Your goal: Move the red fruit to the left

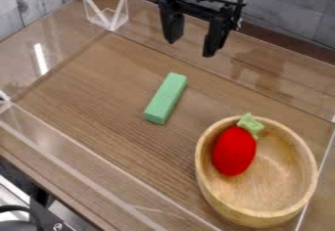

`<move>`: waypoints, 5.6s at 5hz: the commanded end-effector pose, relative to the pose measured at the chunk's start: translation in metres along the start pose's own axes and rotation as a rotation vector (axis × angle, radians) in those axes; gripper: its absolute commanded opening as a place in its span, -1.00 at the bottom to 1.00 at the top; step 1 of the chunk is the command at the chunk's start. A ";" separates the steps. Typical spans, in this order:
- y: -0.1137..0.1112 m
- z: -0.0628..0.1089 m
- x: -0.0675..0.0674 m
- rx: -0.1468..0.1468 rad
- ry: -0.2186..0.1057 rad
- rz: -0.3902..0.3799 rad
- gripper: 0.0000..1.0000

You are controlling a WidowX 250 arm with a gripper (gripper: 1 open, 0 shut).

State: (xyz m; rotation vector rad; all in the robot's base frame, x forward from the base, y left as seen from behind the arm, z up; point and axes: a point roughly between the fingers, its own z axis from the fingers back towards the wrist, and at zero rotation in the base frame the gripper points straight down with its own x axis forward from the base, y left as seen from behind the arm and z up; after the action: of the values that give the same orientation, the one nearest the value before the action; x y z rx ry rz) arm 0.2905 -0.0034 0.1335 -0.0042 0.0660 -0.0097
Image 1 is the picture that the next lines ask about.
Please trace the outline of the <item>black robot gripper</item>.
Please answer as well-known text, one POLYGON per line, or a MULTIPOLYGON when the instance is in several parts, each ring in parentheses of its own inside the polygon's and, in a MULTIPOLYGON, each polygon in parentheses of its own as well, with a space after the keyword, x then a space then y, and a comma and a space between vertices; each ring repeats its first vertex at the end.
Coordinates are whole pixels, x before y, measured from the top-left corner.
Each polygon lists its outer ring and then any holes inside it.
POLYGON ((245 0, 156 0, 165 40, 172 44, 183 35, 184 16, 209 22, 203 56, 211 58, 223 48, 229 31, 240 28, 245 0))

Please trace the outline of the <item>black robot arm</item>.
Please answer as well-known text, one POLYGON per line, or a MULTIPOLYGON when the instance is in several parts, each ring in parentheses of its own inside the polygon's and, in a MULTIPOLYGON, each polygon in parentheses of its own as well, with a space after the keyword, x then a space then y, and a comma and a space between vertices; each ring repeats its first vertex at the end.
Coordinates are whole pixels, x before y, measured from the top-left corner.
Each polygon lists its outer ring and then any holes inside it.
POLYGON ((175 43, 184 32, 184 16, 208 23, 203 56, 211 58, 224 47, 232 30, 240 29, 244 0, 156 0, 164 38, 175 43))

